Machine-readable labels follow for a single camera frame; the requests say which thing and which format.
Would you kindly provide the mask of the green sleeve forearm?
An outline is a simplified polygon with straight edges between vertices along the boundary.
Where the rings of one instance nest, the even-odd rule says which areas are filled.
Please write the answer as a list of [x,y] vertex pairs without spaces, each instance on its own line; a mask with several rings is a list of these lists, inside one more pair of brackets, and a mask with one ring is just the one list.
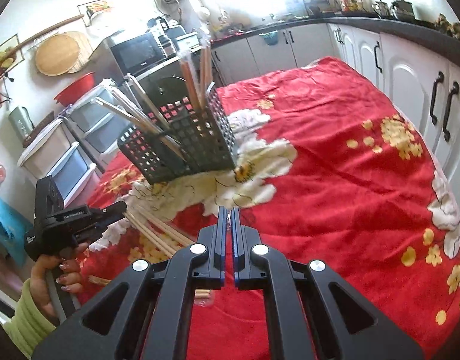
[[23,283],[22,295],[17,302],[14,316],[2,326],[26,359],[56,327],[39,311],[31,297],[30,280]]

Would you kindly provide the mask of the left hand thumb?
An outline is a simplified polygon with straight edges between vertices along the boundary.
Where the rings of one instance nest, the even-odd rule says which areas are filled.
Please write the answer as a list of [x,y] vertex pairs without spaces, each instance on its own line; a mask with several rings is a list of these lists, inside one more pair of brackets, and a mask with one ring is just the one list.
[[58,314],[51,298],[51,290],[61,289],[65,293],[77,294],[83,291],[83,277],[76,258],[88,248],[81,243],[70,258],[42,254],[31,269],[29,291],[37,309],[52,323],[58,321]]

